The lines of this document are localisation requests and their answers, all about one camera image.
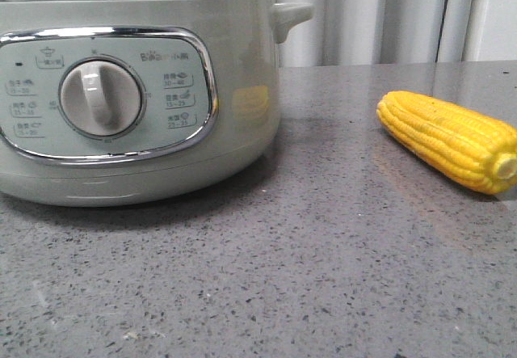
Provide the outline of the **yellow corn cob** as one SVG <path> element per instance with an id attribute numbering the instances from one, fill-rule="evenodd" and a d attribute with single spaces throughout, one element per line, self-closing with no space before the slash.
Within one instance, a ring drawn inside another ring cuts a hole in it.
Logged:
<path id="1" fill-rule="evenodd" d="M 516 128 L 454 103 L 390 91 L 376 105 L 385 129 L 456 183 L 487 195 L 516 185 Z"/>

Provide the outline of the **grey timer knob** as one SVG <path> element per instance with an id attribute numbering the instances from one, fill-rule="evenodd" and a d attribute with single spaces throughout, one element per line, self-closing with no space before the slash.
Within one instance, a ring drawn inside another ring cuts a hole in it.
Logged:
<path id="1" fill-rule="evenodd" d="M 123 66 L 89 60 L 62 79 L 60 105 L 65 118 L 81 132 L 109 137 L 130 128 L 143 106 L 140 86 Z"/>

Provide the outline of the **pale green electric cooking pot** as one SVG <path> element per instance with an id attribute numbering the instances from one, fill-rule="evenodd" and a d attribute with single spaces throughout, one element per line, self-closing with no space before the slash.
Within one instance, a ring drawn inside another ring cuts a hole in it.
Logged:
<path id="1" fill-rule="evenodd" d="M 138 204 L 250 165 L 280 122 L 276 46 L 311 17 L 275 0 L 1 0 L 1 190 L 65 206 Z M 143 106 L 94 137 L 65 118 L 62 79 L 109 60 Z"/>

